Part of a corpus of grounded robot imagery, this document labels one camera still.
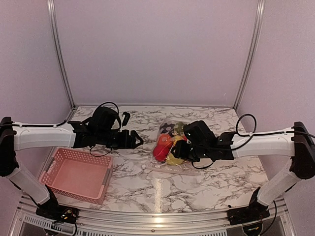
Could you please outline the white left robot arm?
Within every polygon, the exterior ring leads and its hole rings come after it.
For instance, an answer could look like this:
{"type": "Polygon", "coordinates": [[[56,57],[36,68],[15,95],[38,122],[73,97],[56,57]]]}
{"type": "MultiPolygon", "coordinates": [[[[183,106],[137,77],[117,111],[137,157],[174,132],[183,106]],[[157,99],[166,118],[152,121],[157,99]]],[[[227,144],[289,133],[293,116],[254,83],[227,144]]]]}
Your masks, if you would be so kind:
{"type": "Polygon", "coordinates": [[[99,105],[84,121],[63,121],[59,124],[27,124],[4,117],[0,122],[0,175],[26,192],[52,219],[62,215],[52,190],[35,179],[16,160],[16,152],[31,148],[93,148],[103,145],[113,149],[135,149],[144,143],[134,130],[126,130],[130,114],[99,105]]]}

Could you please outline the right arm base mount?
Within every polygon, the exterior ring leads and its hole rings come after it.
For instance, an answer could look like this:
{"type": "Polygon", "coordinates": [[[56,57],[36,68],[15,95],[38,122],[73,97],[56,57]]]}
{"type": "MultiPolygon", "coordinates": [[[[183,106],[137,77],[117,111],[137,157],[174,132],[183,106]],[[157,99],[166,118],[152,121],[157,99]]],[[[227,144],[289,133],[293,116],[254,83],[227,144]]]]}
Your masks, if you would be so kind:
{"type": "Polygon", "coordinates": [[[244,224],[252,221],[262,220],[270,216],[267,209],[259,211],[248,207],[231,208],[227,211],[230,225],[244,224]]]}

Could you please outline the clear zip top bag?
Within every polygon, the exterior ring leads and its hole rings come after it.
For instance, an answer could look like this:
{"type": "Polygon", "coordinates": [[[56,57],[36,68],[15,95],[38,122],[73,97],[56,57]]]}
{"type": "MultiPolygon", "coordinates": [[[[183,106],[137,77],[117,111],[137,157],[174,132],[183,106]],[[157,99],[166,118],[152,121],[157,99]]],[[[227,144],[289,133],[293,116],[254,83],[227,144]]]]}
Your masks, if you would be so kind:
{"type": "Polygon", "coordinates": [[[171,152],[179,141],[187,142],[184,134],[185,121],[166,118],[162,121],[157,131],[156,143],[149,155],[145,167],[151,171],[169,174],[197,176],[189,161],[178,159],[171,152]]]}

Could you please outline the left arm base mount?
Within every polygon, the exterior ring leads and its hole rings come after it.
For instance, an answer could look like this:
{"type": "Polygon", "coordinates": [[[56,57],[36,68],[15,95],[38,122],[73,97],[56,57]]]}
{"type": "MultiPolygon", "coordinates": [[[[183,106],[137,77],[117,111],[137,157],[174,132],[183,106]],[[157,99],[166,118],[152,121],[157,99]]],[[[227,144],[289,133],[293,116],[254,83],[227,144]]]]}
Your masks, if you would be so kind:
{"type": "Polygon", "coordinates": [[[36,215],[49,218],[56,222],[66,222],[75,224],[79,210],[75,207],[68,206],[41,206],[36,209],[36,215]]]}

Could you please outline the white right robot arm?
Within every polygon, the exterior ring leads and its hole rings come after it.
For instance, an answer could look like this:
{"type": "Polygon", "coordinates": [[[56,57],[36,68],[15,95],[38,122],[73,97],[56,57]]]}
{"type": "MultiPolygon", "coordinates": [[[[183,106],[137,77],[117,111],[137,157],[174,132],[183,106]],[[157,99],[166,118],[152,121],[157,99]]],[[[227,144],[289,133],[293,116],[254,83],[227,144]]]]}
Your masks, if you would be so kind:
{"type": "Polygon", "coordinates": [[[177,159],[199,162],[202,158],[234,160],[247,156],[287,156],[287,164],[266,184],[252,194],[244,209],[248,220],[255,220],[274,199],[301,180],[315,176],[314,136],[302,122],[293,127],[272,132],[224,132],[216,136],[204,121],[184,126],[186,140],[178,141],[171,149],[177,159]]]}

